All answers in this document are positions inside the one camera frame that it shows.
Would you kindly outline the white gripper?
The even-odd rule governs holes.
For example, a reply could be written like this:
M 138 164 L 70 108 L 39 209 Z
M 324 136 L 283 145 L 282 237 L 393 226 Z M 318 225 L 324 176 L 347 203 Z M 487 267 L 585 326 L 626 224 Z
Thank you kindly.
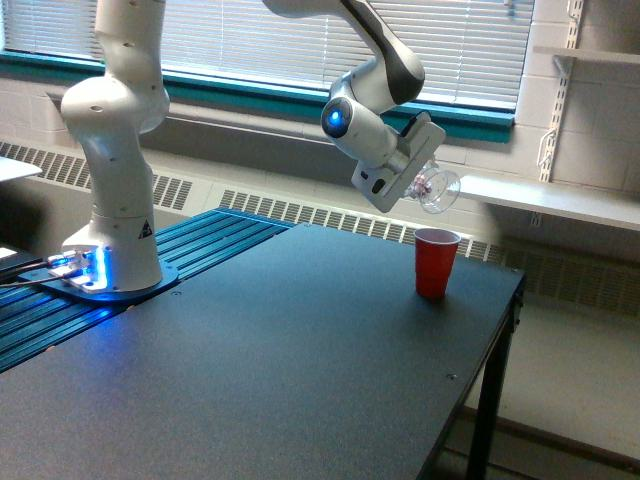
M 427 111 L 415 115 L 403 134 L 375 118 L 375 128 L 358 135 L 353 186 L 380 212 L 387 213 L 434 156 L 446 133 Z

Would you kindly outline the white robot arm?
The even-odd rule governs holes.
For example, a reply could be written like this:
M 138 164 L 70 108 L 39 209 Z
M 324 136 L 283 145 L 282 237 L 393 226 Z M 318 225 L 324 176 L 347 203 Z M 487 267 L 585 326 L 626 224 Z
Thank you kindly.
M 344 19 L 373 58 L 336 80 L 322 115 L 324 133 L 356 161 L 354 187 L 381 212 L 389 211 L 444 142 L 427 113 L 402 131 L 383 121 L 390 109 L 414 100 L 425 82 L 418 56 L 366 1 L 271 1 L 286 18 L 334 15 Z M 95 33 L 105 72 L 72 86 L 61 113 L 88 163 L 93 207 L 89 223 L 63 242 L 51 275 L 98 296 L 142 292 L 172 281 L 154 238 L 152 171 L 139 137 L 169 110 L 160 43 L 161 1 L 101 1 Z

